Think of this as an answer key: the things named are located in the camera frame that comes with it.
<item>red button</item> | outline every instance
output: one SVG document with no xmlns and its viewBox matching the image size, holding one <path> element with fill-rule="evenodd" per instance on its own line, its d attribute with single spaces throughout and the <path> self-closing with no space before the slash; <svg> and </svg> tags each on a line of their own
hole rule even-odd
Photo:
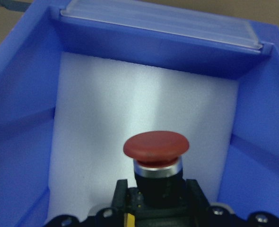
<svg viewBox="0 0 279 227">
<path fill-rule="evenodd" d="M 169 166 L 189 149 L 188 140 L 172 131 L 149 131 L 129 138 L 124 153 L 145 166 Z"/>
</svg>

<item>screw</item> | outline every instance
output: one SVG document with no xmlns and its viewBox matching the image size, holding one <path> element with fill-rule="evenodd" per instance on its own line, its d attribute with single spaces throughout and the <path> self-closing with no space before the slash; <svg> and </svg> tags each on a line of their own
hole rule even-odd
<svg viewBox="0 0 279 227">
<path fill-rule="evenodd" d="M 215 215 L 223 215 L 224 210 L 221 207 L 214 207 L 213 209 L 213 214 Z"/>
<path fill-rule="evenodd" d="M 103 212 L 103 217 L 104 217 L 104 218 L 109 218 L 109 217 L 111 217 L 112 215 L 113 215 L 113 212 L 112 212 L 111 209 L 107 209 L 107 210 L 105 210 L 105 211 Z"/>
<path fill-rule="evenodd" d="M 61 226 L 62 227 L 70 226 L 71 223 L 72 223 L 72 219 L 71 217 L 68 217 L 67 219 L 62 221 Z"/>
<path fill-rule="evenodd" d="M 267 223 L 269 221 L 268 218 L 263 214 L 258 214 L 255 216 L 255 218 L 259 223 Z"/>
</svg>

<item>foam liner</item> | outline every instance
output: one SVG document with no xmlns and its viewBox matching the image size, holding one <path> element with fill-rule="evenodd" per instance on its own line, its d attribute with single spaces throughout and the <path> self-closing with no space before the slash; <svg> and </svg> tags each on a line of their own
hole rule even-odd
<svg viewBox="0 0 279 227">
<path fill-rule="evenodd" d="M 109 204 L 116 180 L 135 186 L 131 136 L 153 130 L 183 134 L 184 178 L 197 179 L 217 200 L 233 126 L 237 81 L 63 53 L 56 105 L 48 219 L 84 220 Z"/>
</svg>

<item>yellow part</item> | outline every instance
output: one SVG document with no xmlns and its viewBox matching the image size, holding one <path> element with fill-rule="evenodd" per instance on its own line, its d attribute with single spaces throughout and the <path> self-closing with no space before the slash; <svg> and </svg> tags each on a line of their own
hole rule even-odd
<svg viewBox="0 0 279 227">
<path fill-rule="evenodd" d="M 132 214 L 127 214 L 127 221 L 125 227 L 135 227 L 135 217 Z"/>
</svg>

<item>blue plastic bin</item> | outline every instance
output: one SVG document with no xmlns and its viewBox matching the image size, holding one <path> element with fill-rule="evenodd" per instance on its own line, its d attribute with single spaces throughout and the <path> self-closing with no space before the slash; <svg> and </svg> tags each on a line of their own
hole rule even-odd
<svg viewBox="0 0 279 227">
<path fill-rule="evenodd" d="M 238 80 L 218 201 L 242 218 L 279 217 L 279 29 L 250 21 L 258 39 L 250 47 L 63 16 L 68 2 L 35 1 L 0 46 L 0 226 L 46 219 L 62 51 Z"/>
</svg>

